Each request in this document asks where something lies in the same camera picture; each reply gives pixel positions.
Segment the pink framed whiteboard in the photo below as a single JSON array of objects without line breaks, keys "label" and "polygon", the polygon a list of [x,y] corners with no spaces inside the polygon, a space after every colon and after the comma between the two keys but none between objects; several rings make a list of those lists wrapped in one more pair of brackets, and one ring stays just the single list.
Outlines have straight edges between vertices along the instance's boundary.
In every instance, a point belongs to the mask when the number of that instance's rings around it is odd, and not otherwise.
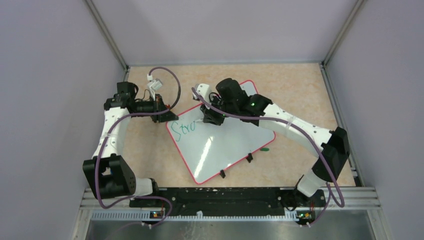
[{"label": "pink framed whiteboard", "polygon": [[180,113],[179,119],[166,123],[193,181],[204,184],[273,142],[276,134],[237,118],[228,117],[220,126],[194,122],[202,119],[201,105]]}]

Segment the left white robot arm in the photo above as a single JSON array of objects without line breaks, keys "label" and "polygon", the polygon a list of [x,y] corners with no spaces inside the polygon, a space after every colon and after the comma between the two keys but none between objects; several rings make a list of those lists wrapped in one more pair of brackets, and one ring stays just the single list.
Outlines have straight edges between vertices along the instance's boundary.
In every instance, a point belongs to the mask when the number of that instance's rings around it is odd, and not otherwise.
[{"label": "left white robot arm", "polygon": [[162,87],[156,78],[147,89],[148,99],[136,97],[139,88],[131,82],[117,83],[117,92],[103,105],[104,125],[99,144],[91,159],[82,165],[84,175],[96,199],[141,196],[149,207],[160,202],[157,184],[152,178],[138,178],[123,157],[124,141],[130,120],[151,117],[154,123],[178,120],[156,91]]}]

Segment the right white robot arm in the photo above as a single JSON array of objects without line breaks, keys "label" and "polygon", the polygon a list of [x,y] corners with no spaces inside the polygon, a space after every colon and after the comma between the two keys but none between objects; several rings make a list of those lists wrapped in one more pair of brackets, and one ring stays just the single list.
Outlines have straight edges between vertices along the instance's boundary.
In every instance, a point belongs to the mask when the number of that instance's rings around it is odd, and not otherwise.
[{"label": "right white robot arm", "polygon": [[220,81],[215,89],[203,83],[192,88],[193,99],[202,103],[204,123],[220,126],[226,118],[239,119],[279,133],[317,157],[296,184],[293,200],[297,205],[307,206],[325,183],[337,183],[351,152],[345,129],[330,130],[302,120],[261,94],[248,94],[232,78]]}]

